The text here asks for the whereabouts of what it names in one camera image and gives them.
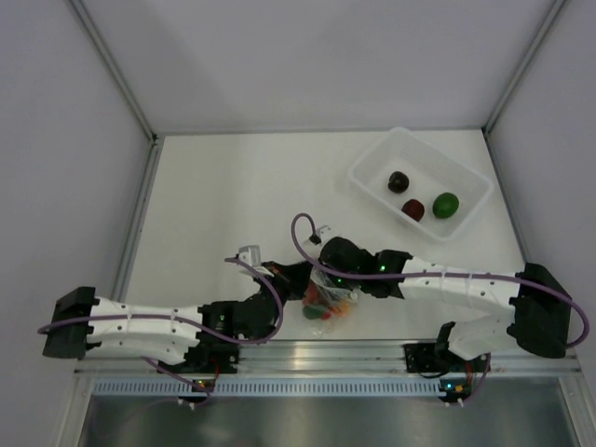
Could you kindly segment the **clear zip top bag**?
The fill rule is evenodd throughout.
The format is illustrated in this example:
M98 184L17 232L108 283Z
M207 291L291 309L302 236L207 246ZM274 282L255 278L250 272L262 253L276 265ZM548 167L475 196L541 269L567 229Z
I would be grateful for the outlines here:
M302 299L302 315L308 331L323 338L339 330L358 306L359 294L346 287L341 278L332 278L313 268Z

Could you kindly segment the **dark red fake fruit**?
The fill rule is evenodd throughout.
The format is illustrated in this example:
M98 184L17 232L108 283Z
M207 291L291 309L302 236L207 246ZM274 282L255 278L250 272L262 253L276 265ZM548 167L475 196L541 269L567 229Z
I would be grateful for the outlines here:
M417 199L405 202L401 211L416 222L420 222L426 213L424 204Z

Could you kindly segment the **dark purple fake plum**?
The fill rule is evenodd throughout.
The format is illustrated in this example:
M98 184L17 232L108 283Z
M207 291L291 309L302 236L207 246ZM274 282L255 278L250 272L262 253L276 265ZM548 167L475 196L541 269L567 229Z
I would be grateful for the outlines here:
M403 194L410 187L410 178L402 171L394 171L389 176L387 188L394 194Z

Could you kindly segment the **green fake lime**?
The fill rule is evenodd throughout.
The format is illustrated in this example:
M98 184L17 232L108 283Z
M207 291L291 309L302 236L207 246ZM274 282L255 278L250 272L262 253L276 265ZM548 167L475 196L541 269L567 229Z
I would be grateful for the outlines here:
M437 219L450 219L457 213L459 206L460 201L456 194L444 192L435 198L432 212Z

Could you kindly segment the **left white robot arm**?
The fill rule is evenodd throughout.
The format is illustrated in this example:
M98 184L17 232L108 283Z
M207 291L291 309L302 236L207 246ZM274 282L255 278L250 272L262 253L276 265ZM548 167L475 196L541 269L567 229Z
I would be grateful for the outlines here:
M127 305L78 287L56 302L51 321L39 329L46 338L42 354L148 358L173 372L206 372L213 361L230 367L242 346L263 345L277 335L285 304L304 297L311 267L266 262L245 271L257 283L256 293L206 305Z

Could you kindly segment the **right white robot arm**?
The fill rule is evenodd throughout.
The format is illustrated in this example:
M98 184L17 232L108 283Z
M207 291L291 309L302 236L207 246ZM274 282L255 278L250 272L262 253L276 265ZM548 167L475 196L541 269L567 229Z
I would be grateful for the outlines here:
M470 273L405 251L371 254L343 237L329 240L318 260L333 270L333 283L375 298L429 300L481 312L475 320L441 325L434 356L444 369L515 346L547 359L566 354L571 307L559 300L566 291L541 264L528 263L513 274Z

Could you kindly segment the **white plastic basket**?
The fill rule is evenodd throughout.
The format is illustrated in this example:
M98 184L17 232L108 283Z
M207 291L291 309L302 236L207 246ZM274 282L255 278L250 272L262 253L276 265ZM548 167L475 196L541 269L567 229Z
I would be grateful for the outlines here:
M402 171L410 178L410 187L403 194L394 194L387 188L394 171ZM486 175L405 128L393 128L365 149L348 169L347 178L378 208L437 242L462 234L494 191L494 183ZM460 206L452 218L442 220L433 215L432 205L444 192L456 194ZM401 211L410 199L425 206L420 222Z

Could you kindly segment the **aluminium mounting rail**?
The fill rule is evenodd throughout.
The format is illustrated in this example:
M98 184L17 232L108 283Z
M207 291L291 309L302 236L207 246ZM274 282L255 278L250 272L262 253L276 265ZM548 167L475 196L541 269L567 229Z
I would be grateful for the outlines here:
M245 375L406 373L403 346L414 340L272 341L239 347L237 372ZM576 353L545 359L519 348L491 355L490 372L514 376L568 376L581 373Z

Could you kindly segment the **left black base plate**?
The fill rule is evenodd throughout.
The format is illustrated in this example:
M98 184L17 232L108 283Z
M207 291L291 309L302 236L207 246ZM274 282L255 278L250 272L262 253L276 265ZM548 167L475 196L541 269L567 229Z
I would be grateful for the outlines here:
M190 347L183 355L183 361L168 365L163 361L157 364L171 373L177 374L218 374L236 373L239 349L237 345L218 343L199 344Z

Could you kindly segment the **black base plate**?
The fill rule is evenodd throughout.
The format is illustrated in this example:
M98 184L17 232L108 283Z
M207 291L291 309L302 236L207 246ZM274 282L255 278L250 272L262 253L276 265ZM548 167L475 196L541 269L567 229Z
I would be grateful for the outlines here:
M183 361L168 365L163 361L157 364L171 373L177 374L218 374L236 373L239 349L237 345L218 343L199 344L190 347L183 355Z
M434 343L406 344L403 351L408 373L436 378L447 373L459 373L464 369L463 360Z

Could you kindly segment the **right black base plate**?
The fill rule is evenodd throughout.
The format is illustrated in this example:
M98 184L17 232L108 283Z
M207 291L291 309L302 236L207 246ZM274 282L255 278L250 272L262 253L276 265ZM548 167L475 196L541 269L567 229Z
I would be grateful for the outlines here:
M436 378L447 373L459 373L464 369L463 360L434 343L406 344L403 351L408 373Z

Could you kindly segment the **left frame post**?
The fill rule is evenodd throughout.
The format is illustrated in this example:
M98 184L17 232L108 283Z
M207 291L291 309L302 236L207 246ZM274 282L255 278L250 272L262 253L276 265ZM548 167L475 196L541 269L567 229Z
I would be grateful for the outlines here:
M67 0L65 4L71 9L75 19L80 24L84 34L99 57L102 66L112 78L116 89L141 128L143 135L149 142L154 142L157 138L156 132L153 130L153 127L142 110L136 95L133 93L129 82L124 76L113 54L113 51L103 37L95 20L92 18L87 6L80 0Z

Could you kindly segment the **frame post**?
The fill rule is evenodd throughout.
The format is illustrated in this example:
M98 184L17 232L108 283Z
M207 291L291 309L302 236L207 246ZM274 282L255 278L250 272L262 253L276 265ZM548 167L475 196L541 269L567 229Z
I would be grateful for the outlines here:
M482 126L482 135L490 135L498 123L501 115L505 112L508 104L512 101L516 91L520 87L523 79L530 71L537 54L545 45L550 33L560 20L564 10L568 7L570 1L555 0L549 2L549 7L536 25L531 34L531 38L522 52L521 57L514 65L514 70L508 77L504 89L500 93L494 107L492 108L485 124Z
M67 0L65 4L71 9L75 19L80 24L84 34L99 57L102 66L112 78L116 89L141 128L143 135L149 142L154 142L157 138L156 132L153 130L153 127L142 110L136 95L133 93L129 82L124 76L113 54L113 51L103 37L95 20L92 18L87 6L80 0Z

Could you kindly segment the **right frame post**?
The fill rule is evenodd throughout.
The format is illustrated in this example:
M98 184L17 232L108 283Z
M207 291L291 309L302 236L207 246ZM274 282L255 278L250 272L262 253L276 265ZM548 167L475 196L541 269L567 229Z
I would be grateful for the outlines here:
M545 45L550 33L560 20L564 10L568 7L570 1L555 0L549 2L549 7L536 25L531 34L531 38L522 52L521 57L514 65L514 70L508 77L504 89L500 93L494 107L492 108L485 124L482 126L482 135L490 135L498 123L501 115L505 112L508 104L512 101L516 91L520 87L523 79L530 71L537 54Z

